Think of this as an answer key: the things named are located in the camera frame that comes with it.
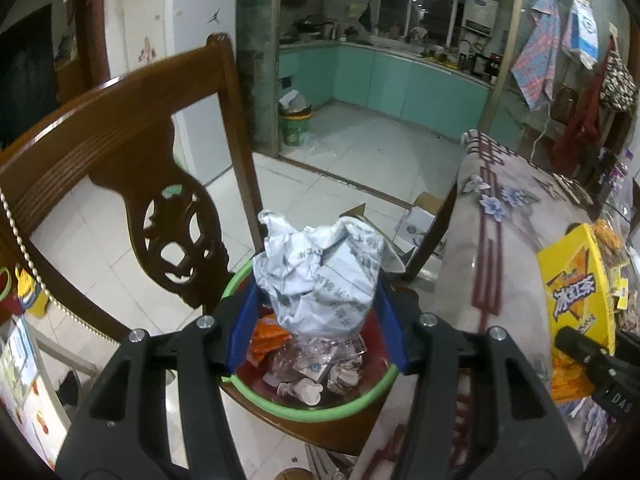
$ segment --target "checkered towel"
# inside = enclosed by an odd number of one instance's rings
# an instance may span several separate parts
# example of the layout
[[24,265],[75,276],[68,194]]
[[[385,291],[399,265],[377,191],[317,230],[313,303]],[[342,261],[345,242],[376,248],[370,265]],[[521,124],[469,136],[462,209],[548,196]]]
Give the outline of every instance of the checkered towel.
[[511,72],[531,110],[553,100],[556,55],[560,45],[560,14],[556,0],[537,0],[531,7],[536,30]]

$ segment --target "floral tablecloth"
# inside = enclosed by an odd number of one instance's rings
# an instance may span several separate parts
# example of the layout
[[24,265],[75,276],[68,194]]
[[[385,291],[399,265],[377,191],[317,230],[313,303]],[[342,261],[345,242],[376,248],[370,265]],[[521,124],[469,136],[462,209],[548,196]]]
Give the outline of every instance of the floral tablecloth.
[[[463,136],[463,143],[458,197],[428,310],[466,332],[504,327],[550,389],[550,332],[537,254],[564,237],[571,224],[590,218],[553,177],[514,151],[475,130]],[[414,389],[415,377],[398,378],[350,480],[390,478]],[[469,400],[458,397],[460,413],[470,413],[464,409]],[[612,419],[590,398],[558,409],[588,463]],[[465,457],[469,421],[462,419],[452,466]]]

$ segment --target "tiled floor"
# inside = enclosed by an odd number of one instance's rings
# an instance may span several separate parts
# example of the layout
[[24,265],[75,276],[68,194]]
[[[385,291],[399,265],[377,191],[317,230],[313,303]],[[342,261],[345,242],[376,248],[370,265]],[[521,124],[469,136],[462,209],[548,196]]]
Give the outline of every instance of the tiled floor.
[[309,131],[308,146],[282,155],[410,203],[423,191],[446,197],[464,155],[420,126],[338,103],[317,112]]
[[[391,239],[395,237],[403,208],[278,160],[261,155],[254,155],[254,160],[264,207],[285,214],[295,227],[331,224],[340,213],[366,202],[367,217]],[[207,190],[220,214],[229,267],[237,269],[254,254],[254,248],[235,173],[226,172]],[[65,196],[31,239],[76,288],[129,327],[143,327],[151,334],[172,332],[199,314],[146,276],[130,246],[121,199],[89,180]],[[402,240],[397,243],[409,248]],[[98,366],[104,366],[116,349],[55,306],[49,306],[42,320],[29,320],[45,335]],[[46,355],[44,359],[56,384],[65,375],[65,367]],[[186,465],[176,386],[174,381],[168,387],[168,427],[174,461]],[[284,468],[307,467],[302,442],[258,420],[226,395],[223,399],[234,439],[237,444],[242,442],[238,452],[248,478],[271,480]]]

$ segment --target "crumpled white paper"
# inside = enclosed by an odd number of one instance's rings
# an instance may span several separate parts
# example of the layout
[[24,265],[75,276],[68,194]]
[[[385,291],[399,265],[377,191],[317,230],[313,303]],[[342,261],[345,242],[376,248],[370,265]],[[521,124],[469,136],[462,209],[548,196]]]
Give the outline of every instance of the crumpled white paper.
[[296,231],[283,215],[262,211],[268,235],[254,256],[257,285],[279,325],[297,335],[356,335],[371,307],[380,268],[404,265],[383,236],[355,218]]

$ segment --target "kitchen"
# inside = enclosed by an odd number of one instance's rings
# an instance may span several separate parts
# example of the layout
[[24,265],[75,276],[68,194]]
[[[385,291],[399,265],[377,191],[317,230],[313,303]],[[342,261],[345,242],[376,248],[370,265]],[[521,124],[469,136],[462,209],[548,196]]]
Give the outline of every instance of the kitchen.
[[[312,116],[300,145],[285,136],[280,155],[396,200],[443,198],[460,135],[478,126],[497,81],[512,6],[282,0],[279,97],[299,91]],[[514,146],[520,129],[503,112],[491,134]]]

